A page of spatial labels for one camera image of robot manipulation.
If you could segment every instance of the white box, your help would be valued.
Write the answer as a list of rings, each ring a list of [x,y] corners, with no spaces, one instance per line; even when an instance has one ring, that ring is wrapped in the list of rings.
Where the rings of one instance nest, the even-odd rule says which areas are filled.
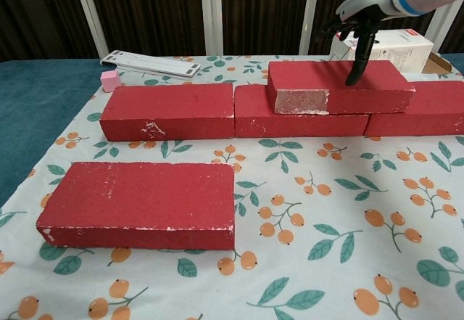
[[[334,36],[331,60],[354,60],[357,38],[351,32],[340,41]],[[376,34],[369,60],[389,60],[400,72],[422,73],[434,44],[411,29],[380,30]]]

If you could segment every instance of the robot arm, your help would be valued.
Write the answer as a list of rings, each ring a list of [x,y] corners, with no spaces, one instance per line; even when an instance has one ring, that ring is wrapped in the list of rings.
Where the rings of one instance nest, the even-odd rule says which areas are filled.
[[[340,32],[343,41],[350,31],[359,38],[356,59],[346,84],[355,85],[368,64],[372,45],[381,22],[395,17],[417,17],[455,0],[346,0],[323,28],[327,36]]]

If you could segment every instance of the red brick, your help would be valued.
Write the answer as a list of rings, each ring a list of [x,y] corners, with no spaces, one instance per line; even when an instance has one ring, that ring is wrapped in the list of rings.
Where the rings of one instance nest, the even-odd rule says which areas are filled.
[[[232,84],[116,88],[100,118],[109,141],[233,137]]]
[[[236,137],[360,136],[367,115],[278,115],[266,87],[253,84],[235,89]]]
[[[268,96],[275,113],[351,114],[402,112],[414,88],[390,61],[370,61],[355,86],[344,82],[352,61],[269,64]]]
[[[233,168],[74,163],[37,229],[56,246],[232,250]]]
[[[404,113],[372,115],[366,136],[464,134],[464,83],[415,82],[415,96]]]

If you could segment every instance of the pink cube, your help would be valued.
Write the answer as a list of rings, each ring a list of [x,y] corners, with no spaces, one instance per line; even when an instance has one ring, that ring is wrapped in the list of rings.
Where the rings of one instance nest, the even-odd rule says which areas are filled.
[[[116,70],[105,71],[101,73],[100,81],[103,86],[105,93],[110,93],[116,89],[117,86],[121,85],[119,73]]]

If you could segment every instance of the tablecloth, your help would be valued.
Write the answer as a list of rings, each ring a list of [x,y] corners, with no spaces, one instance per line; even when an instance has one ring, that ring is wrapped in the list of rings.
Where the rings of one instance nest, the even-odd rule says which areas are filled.
[[[195,83],[237,85],[308,58],[176,59],[202,65]],[[108,142],[109,97],[98,89],[0,211],[0,319],[463,318],[464,137]],[[92,160],[232,164],[236,250],[46,244],[49,194]]]

